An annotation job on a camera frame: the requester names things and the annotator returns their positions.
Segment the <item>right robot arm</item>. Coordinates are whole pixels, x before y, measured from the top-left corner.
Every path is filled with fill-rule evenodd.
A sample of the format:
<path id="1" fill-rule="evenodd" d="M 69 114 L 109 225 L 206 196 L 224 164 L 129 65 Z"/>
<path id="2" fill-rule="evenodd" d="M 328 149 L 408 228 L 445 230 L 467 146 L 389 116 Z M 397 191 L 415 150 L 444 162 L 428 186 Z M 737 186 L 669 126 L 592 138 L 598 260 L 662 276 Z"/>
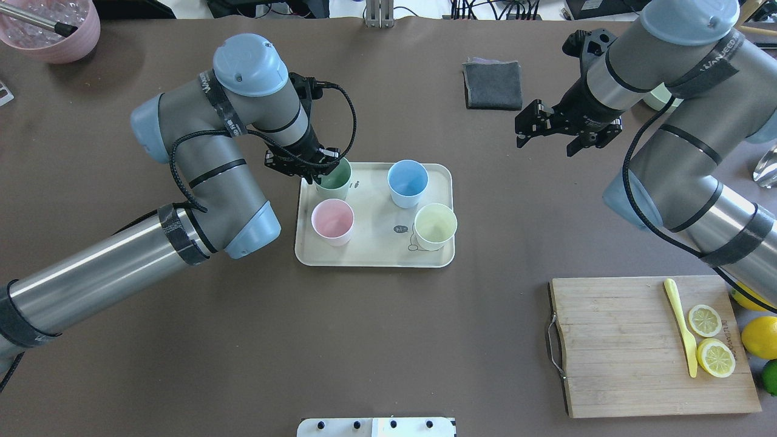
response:
<path id="1" fill-rule="evenodd" d="M 713 177 L 742 142 L 775 139 L 775 60 L 735 28 L 736 1 L 652 1 L 620 37 L 572 34 L 580 79 L 554 107 L 530 103 L 514 122 L 517 147 L 571 135 L 567 155 L 604 147 L 621 115 L 660 84 L 680 100 L 646 143 L 630 149 L 604 193 L 611 210 L 747 286 L 775 312 L 775 215 Z"/>

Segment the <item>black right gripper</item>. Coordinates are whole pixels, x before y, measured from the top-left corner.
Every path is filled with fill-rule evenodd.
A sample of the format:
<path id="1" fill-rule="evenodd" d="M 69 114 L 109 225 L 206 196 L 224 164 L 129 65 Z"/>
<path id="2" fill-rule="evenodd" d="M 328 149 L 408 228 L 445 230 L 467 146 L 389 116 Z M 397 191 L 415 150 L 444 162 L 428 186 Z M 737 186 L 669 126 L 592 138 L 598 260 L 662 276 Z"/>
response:
<path id="1" fill-rule="evenodd" d="M 588 147 L 602 149 L 622 132 L 622 114 L 622 110 L 597 100 L 586 80 L 580 78 L 553 107 L 541 100 L 526 105 L 514 118 L 516 147 L 521 149 L 535 137 L 560 133 L 578 135 L 567 144 L 567 157 Z"/>

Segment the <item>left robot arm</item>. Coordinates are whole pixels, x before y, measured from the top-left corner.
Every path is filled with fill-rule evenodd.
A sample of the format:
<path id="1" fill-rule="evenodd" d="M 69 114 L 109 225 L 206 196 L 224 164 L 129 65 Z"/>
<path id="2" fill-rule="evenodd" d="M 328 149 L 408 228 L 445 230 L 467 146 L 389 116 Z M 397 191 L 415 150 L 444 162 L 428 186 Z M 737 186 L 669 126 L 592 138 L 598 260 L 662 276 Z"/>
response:
<path id="1" fill-rule="evenodd" d="M 2 286 L 2 371 L 139 290 L 217 252 L 233 259 L 274 241 L 280 223 L 236 139 L 256 136 L 264 163 L 318 183 L 344 157 L 322 146 L 311 102 L 333 83 L 288 71 L 274 44 L 252 33 L 219 46 L 212 67 L 139 105 L 139 144 L 169 166 L 185 202 L 142 215 L 100 243 Z"/>

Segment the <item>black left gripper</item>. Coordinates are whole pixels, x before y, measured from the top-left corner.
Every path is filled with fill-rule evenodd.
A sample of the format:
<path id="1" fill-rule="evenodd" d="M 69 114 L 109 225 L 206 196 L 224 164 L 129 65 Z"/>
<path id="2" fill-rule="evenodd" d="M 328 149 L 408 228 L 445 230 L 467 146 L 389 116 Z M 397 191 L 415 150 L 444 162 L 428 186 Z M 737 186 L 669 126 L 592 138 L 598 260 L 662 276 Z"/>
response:
<path id="1" fill-rule="evenodd" d="M 300 176 L 308 183 L 320 182 L 341 160 L 341 150 L 338 147 L 321 147 L 311 126 L 289 146 L 281 147 L 277 138 L 265 144 L 268 147 L 266 167 L 287 176 Z"/>

